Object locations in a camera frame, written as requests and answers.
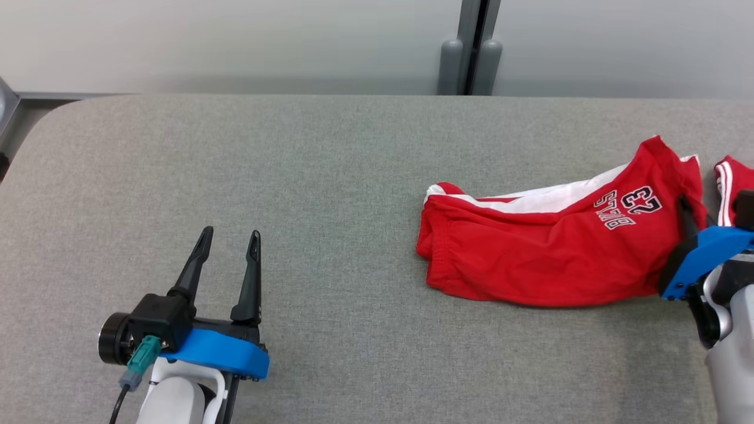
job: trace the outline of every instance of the teal connector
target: teal connector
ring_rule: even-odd
[[[147,369],[157,361],[160,355],[160,340],[155,336],[146,336],[128,361],[128,369],[118,381],[120,387],[128,385],[128,391],[134,392],[141,384]]]

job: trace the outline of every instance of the printed logo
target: printed logo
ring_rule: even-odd
[[[624,213],[620,206],[623,206],[627,213]],[[613,190],[594,202],[594,207],[600,208],[596,212],[599,220],[604,222],[608,229],[613,230],[621,226],[635,225],[636,221],[628,215],[651,214],[662,209],[662,204],[654,195],[650,186],[643,186],[623,195],[620,205],[618,204],[618,191]]]

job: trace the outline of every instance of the white wall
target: white wall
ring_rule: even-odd
[[[503,0],[493,93],[754,98],[754,2]]]
[[[434,94],[461,0],[0,0],[16,92]]]

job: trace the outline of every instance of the red and white striped fabric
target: red and white striped fabric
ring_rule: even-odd
[[[416,251],[429,260],[428,285],[472,300],[571,307],[656,294],[682,240],[681,195],[704,228],[697,158],[653,137],[591,180],[486,198],[432,185]]]
[[[754,170],[728,155],[715,165],[715,176],[717,189],[720,191],[720,213],[717,216],[717,225],[733,226],[736,221],[733,203],[741,190],[754,189]]]

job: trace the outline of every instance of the gray tabletop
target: gray tabletop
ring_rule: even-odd
[[[237,422],[709,423],[691,314],[658,298],[528,309],[446,296],[414,252],[437,181],[496,195],[589,178],[653,134],[754,164],[754,105],[469,97],[133,96],[44,118],[0,184],[3,422],[106,422],[100,325],[174,283],[215,227],[199,315],[263,240],[267,381]],[[144,389],[119,422],[134,422]]]

